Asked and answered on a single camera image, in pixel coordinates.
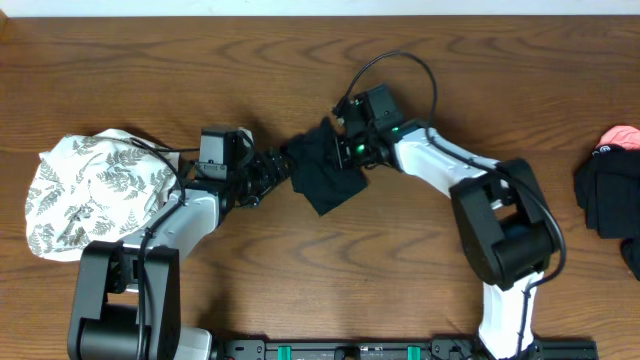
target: leaf print fabric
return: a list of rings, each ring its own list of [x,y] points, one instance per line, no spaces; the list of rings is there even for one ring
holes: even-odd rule
[[[25,203],[27,243],[35,255],[79,260],[90,241],[117,241],[162,207],[175,177],[160,159],[132,145],[132,137],[114,129],[67,135],[40,154]],[[178,154],[166,156],[178,166]]]

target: black cable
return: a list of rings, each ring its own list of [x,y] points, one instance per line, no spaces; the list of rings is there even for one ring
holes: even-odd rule
[[[146,300],[145,300],[145,281],[146,281],[146,274],[145,274],[145,269],[144,269],[144,259],[145,259],[145,250],[147,247],[147,244],[149,243],[149,240],[151,240],[151,238],[153,237],[154,233],[156,232],[156,230],[160,227],[160,225],[162,225],[162,223],[167,220],[167,218],[169,218],[169,216],[171,216],[171,214],[173,214],[176,210],[178,210],[178,208],[180,206],[182,206],[185,202],[186,199],[186,188],[185,188],[185,184],[184,182],[180,179],[180,174],[178,173],[178,170],[173,166],[173,164],[171,164],[171,162],[165,158],[164,156],[162,156],[162,154],[160,153],[159,149],[154,149],[151,146],[145,144],[144,142],[136,139],[136,138],[132,138],[131,139],[131,143],[134,144],[135,146],[138,147],[142,147],[145,150],[149,151],[150,153],[152,153],[153,155],[155,155],[158,159],[160,159],[162,162],[165,163],[165,165],[167,165],[167,167],[169,167],[169,169],[171,170],[171,172],[173,172],[173,174],[176,177],[176,181],[178,182],[178,185],[180,186],[180,197],[178,198],[178,202],[176,202],[171,208],[169,208],[169,210],[167,210],[165,213],[163,213],[156,221],[154,221],[153,224],[151,224],[149,227],[147,227],[144,230],[144,237],[142,238],[142,241],[140,242],[140,248],[138,250],[138,323],[139,323],[139,327],[138,327],[138,348],[136,350],[136,359],[137,360],[144,360],[145,359],[145,352],[146,352],[146,347],[145,347],[145,333],[146,333],[146,314],[145,314],[145,306],[146,306]]]
[[[360,71],[358,71],[356,76],[351,81],[351,84],[349,85],[349,88],[347,89],[347,92],[345,92],[344,96],[342,96],[342,98],[340,99],[340,102],[338,102],[338,105],[336,106],[336,108],[339,109],[341,107],[341,104],[344,104],[345,102],[349,101],[349,95],[351,94],[351,91],[353,90],[353,87],[355,86],[355,84],[360,79],[360,76],[362,76],[362,74],[365,73],[365,71],[367,71],[370,67],[372,67],[378,61],[380,61],[382,59],[386,59],[388,57],[393,57],[393,56],[402,56],[402,57],[406,57],[406,58],[409,58],[409,59],[417,62],[418,64],[420,64],[420,66],[422,66],[424,71],[427,72],[427,75],[429,75],[429,78],[431,79],[431,84],[433,86],[433,99],[431,100],[431,111],[429,112],[429,118],[428,118],[429,120],[431,120],[435,115],[436,103],[438,102],[438,89],[437,89],[437,86],[436,86],[435,76],[433,75],[433,72],[431,71],[431,68],[429,67],[429,65],[427,65],[424,61],[422,61],[419,57],[413,55],[412,53],[401,51],[401,50],[390,51],[388,53],[384,53],[382,55],[379,55],[376,58],[374,58],[373,60],[369,61],[369,63],[367,65],[363,66],[362,69],[360,69]]]
[[[355,84],[358,82],[358,79],[360,79],[360,76],[362,76],[362,74],[364,74],[364,72],[367,71],[367,69],[369,69],[378,61],[388,57],[392,57],[392,56],[403,56],[417,62],[418,64],[420,64],[420,66],[422,66],[422,68],[425,70],[427,75],[429,75],[429,79],[431,80],[431,86],[433,89],[433,99],[431,101],[431,111],[429,112],[429,117],[427,118],[427,124],[431,124],[431,121],[435,117],[435,110],[438,102],[438,86],[436,83],[435,76],[433,75],[431,68],[429,68],[429,66],[425,62],[423,62],[420,58],[418,58],[417,56],[411,53],[403,52],[399,50],[391,51],[391,52],[379,55],[378,57],[371,60],[367,65],[362,67],[362,69],[360,69],[360,71],[356,74],[356,76],[351,81],[351,84],[349,85],[349,88],[347,89],[346,93],[338,102],[338,105],[336,106],[336,110],[338,111],[338,113],[340,112],[342,105],[345,104],[345,102],[349,101],[349,95],[351,94],[351,91],[353,90],[353,87],[355,86]],[[562,270],[564,270],[564,266],[567,260],[567,247],[566,247],[566,242],[564,240],[564,236],[562,235],[562,230],[560,229],[560,226],[558,225],[558,222],[556,221],[556,219],[553,217],[553,215],[551,214],[547,206],[544,204],[544,201],[539,199],[538,196],[533,192],[533,190],[529,188],[529,186],[527,186],[525,183],[523,183],[519,179],[509,176],[508,174],[505,174],[496,169],[478,164],[475,161],[473,161],[473,159],[466,159],[463,156],[458,155],[442,147],[440,144],[438,144],[435,141],[434,137],[429,134],[429,128],[430,126],[427,125],[425,128],[425,132],[427,134],[427,140],[429,141],[430,144],[433,144],[433,146],[435,146],[438,150],[444,152],[445,154],[459,161],[462,161],[463,163],[469,166],[475,167],[476,169],[483,170],[483,171],[486,171],[487,173],[491,173],[497,176],[498,178],[505,181],[507,184],[509,184],[509,186],[513,187],[514,189],[523,191],[526,194],[526,196],[528,196],[536,204],[536,206],[540,208],[540,211],[543,213],[544,217],[546,218],[547,223],[551,226],[551,230],[552,230],[551,236],[554,237],[555,243],[558,244],[558,248],[559,248],[558,250],[560,251],[560,261],[558,262],[558,266],[556,267],[556,269],[550,275],[538,281],[535,281],[531,284],[528,284],[525,287],[525,290],[523,291],[524,306],[522,311],[522,319],[520,322],[520,331],[518,333],[518,349],[516,353],[516,356],[519,356],[522,348],[522,340],[524,338],[524,328],[526,325],[527,312],[529,309],[528,300],[531,297],[531,290],[537,286],[540,286],[542,284],[545,284],[555,279],[558,275],[560,275]]]
[[[200,151],[200,148],[186,148],[186,149],[172,149],[172,148],[164,148],[164,149],[156,149],[158,152],[195,152]]]

